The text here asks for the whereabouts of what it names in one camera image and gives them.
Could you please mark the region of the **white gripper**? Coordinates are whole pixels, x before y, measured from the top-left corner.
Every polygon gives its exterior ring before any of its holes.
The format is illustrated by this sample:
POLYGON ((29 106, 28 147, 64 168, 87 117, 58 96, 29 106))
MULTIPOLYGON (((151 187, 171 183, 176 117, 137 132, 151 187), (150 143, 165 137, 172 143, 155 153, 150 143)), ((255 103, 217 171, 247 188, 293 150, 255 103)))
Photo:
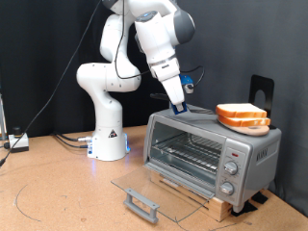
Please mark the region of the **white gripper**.
POLYGON ((163 85, 169 100, 173 104, 172 109, 175 113, 184 113, 187 110, 184 102, 184 92, 179 77, 180 70, 176 58, 160 64, 151 64, 150 70, 154 78, 158 79, 163 85))

